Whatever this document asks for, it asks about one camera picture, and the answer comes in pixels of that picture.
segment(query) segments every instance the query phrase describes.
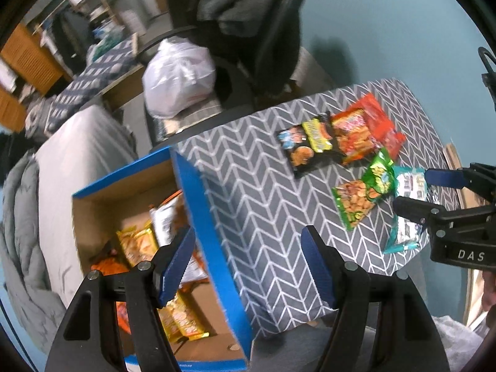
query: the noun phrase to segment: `table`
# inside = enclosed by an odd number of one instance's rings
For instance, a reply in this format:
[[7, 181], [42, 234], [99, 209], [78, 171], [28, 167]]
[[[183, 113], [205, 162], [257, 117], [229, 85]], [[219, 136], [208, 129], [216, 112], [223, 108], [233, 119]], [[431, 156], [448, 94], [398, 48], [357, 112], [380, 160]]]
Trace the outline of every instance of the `table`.
[[[407, 137], [397, 164], [447, 168], [442, 144], [407, 86], [396, 79], [354, 85], [290, 101], [189, 138], [179, 153], [201, 173], [218, 237], [255, 334], [288, 330], [328, 312], [299, 245], [313, 224], [327, 245], [373, 273], [391, 275], [420, 249], [383, 255], [393, 219], [391, 197], [347, 232], [331, 188], [358, 179], [366, 162], [333, 164], [295, 179], [275, 138], [318, 113], [344, 110], [368, 92]], [[458, 208], [455, 190], [436, 188]], [[421, 248], [428, 243], [422, 236]]]

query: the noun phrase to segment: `blue cardboard box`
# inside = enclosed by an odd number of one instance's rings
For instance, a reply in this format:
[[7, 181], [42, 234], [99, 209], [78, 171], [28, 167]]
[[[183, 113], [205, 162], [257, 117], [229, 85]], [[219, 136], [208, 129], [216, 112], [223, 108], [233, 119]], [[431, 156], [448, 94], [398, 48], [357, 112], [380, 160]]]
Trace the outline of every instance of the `blue cardboard box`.
[[[169, 148], [153, 152], [74, 194], [74, 234], [83, 272], [90, 270], [89, 259], [117, 230], [144, 225], [150, 219], [149, 206], [158, 206], [178, 188], [183, 190], [210, 280], [197, 286], [192, 296], [214, 334], [173, 345], [173, 351], [185, 371], [246, 370], [252, 344], [250, 323], [220, 247], [199, 174], [176, 152]], [[126, 355], [128, 368], [139, 370], [136, 357]]]

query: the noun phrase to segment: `wooden louvered door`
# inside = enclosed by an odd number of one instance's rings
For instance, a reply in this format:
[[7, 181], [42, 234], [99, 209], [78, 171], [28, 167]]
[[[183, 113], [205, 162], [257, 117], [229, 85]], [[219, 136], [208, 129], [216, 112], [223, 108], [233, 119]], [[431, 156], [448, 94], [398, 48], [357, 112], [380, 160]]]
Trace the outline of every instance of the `wooden louvered door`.
[[24, 128], [26, 109], [19, 101], [0, 87], [0, 124], [9, 130], [20, 132]]
[[23, 24], [17, 25], [0, 56], [43, 96], [64, 76], [60, 64], [45, 49], [40, 48]]

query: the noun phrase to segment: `human hand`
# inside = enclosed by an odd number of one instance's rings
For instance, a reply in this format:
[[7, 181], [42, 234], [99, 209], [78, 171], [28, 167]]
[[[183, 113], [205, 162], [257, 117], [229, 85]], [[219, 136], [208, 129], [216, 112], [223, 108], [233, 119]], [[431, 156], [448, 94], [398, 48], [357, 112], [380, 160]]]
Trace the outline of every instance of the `human hand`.
[[482, 278], [484, 280], [482, 309], [489, 310], [493, 305], [496, 305], [496, 274], [490, 271], [484, 271]]

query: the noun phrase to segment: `black snack bag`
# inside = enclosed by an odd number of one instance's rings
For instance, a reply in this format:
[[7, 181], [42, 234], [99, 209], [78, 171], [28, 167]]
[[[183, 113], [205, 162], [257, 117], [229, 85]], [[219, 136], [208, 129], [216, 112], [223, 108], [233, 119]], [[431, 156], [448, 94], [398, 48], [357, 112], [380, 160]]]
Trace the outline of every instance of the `black snack bag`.
[[288, 157], [296, 177], [315, 169], [330, 155], [337, 156], [339, 160], [343, 157], [335, 138], [329, 112], [289, 129], [278, 131], [276, 138]]

